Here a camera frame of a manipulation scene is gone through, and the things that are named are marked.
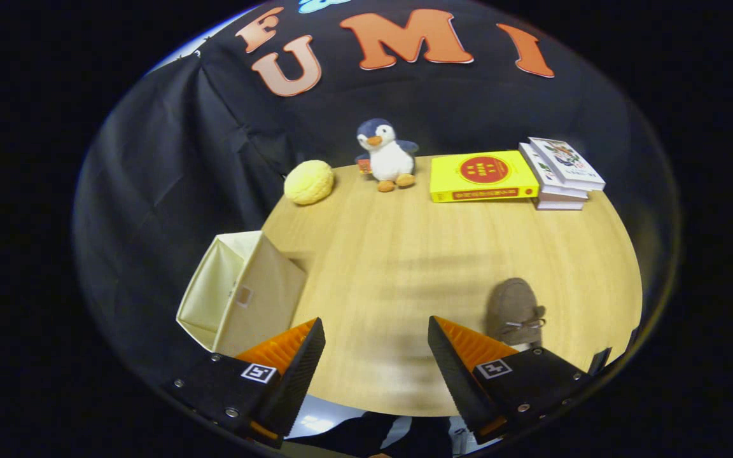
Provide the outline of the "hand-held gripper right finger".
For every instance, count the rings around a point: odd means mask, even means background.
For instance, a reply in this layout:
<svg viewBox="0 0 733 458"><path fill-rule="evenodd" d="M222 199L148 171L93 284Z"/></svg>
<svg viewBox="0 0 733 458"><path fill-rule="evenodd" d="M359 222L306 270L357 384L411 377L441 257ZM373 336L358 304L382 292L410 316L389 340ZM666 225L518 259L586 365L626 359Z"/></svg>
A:
<svg viewBox="0 0 733 458"><path fill-rule="evenodd" d="M592 382L544 347L515 350L439 316L428 345L466 428L478 444L529 433L564 413Z"/></svg>

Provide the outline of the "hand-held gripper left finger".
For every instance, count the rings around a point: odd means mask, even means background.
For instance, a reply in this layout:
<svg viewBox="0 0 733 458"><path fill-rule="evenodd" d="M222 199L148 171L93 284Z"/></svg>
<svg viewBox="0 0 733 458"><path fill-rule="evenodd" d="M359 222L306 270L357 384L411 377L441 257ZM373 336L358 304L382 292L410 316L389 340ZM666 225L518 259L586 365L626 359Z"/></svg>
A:
<svg viewBox="0 0 733 458"><path fill-rule="evenodd" d="M212 353L166 383L187 411L242 440L280 448L326 344L316 317L236 356Z"/></svg>

